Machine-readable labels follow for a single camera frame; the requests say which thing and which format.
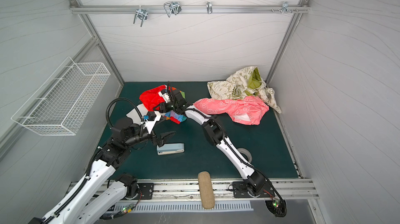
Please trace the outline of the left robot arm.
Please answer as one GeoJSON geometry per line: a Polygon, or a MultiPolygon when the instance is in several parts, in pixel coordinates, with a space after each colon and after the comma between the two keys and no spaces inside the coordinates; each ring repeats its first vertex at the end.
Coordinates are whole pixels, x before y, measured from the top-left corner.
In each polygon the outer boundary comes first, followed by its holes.
{"type": "Polygon", "coordinates": [[[140,123],[134,123],[129,117],[123,117],[116,123],[112,123],[110,109],[120,100],[117,98],[107,106],[106,121],[112,135],[91,157],[83,177],[55,207],[42,218],[32,218],[30,223],[93,224],[119,200],[126,196],[135,197],[139,193],[137,178],[123,174],[111,184],[110,188],[93,199],[94,194],[103,183],[130,156],[134,146],[151,141],[162,147],[175,135],[175,132],[170,131],[157,135],[154,126],[162,122],[160,113],[152,111],[142,115],[138,107],[127,98],[124,101],[134,108],[140,118],[140,123]]]}

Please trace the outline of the red cloth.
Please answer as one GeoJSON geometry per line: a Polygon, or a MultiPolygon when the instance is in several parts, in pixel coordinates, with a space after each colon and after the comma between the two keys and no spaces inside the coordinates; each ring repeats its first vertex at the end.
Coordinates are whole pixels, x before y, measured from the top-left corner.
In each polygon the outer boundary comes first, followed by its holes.
{"type": "Polygon", "coordinates": [[[156,88],[152,88],[143,92],[139,99],[145,106],[148,111],[159,111],[162,113],[167,113],[171,111],[173,108],[171,106],[167,106],[166,101],[164,98],[159,94],[166,93],[167,85],[160,85],[156,88]]]}

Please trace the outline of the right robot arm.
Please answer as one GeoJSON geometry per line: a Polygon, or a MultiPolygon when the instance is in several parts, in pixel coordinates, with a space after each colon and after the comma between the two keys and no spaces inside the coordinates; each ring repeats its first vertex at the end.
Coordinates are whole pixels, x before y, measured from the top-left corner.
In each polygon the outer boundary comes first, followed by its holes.
{"type": "Polygon", "coordinates": [[[190,104],[178,89],[173,90],[171,87],[166,87],[158,92],[158,95],[164,101],[156,106],[155,110],[162,113],[174,111],[201,125],[208,142],[222,151],[238,170],[247,194],[252,198],[257,198],[266,193],[270,198],[270,203],[266,204],[268,210],[275,217],[283,218],[286,216],[288,211],[286,201],[276,190],[271,180],[245,160],[230,141],[226,130],[214,113],[201,108],[200,105],[190,104]]]}

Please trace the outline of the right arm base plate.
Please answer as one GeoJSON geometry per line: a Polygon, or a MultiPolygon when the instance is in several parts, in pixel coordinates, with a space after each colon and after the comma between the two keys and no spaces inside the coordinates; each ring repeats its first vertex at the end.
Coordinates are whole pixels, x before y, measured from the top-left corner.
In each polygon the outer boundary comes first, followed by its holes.
{"type": "Polygon", "coordinates": [[[259,193],[255,195],[251,195],[248,191],[246,184],[243,181],[234,181],[228,186],[228,191],[233,193],[233,197],[235,199],[244,199],[244,198],[267,198],[267,199],[275,199],[277,196],[273,191],[272,187],[268,182],[266,182],[259,193]]]}

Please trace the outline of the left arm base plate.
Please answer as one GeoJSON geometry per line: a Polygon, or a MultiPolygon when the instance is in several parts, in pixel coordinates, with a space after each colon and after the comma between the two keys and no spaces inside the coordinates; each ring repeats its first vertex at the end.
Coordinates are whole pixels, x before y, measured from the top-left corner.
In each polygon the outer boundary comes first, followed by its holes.
{"type": "Polygon", "coordinates": [[[151,200],[153,197],[154,183],[134,183],[128,186],[124,200],[151,200]]]}

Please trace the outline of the rainbow striped cloth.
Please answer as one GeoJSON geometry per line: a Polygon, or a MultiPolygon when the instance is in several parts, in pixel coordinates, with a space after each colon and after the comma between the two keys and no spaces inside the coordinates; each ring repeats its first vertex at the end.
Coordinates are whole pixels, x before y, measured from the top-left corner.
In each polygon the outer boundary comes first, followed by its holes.
{"type": "MultiPolygon", "coordinates": [[[[141,112],[141,114],[143,116],[148,113],[148,110],[145,108],[145,106],[143,105],[142,102],[137,106],[137,108],[139,109],[139,111],[141,112]]],[[[163,117],[165,117],[167,120],[171,120],[172,122],[174,122],[176,124],[180,124],[186,120],[186,116],[177,114],[174,111],[170,111],[167,113],[161,113],[161,115],[163,117]]]]}

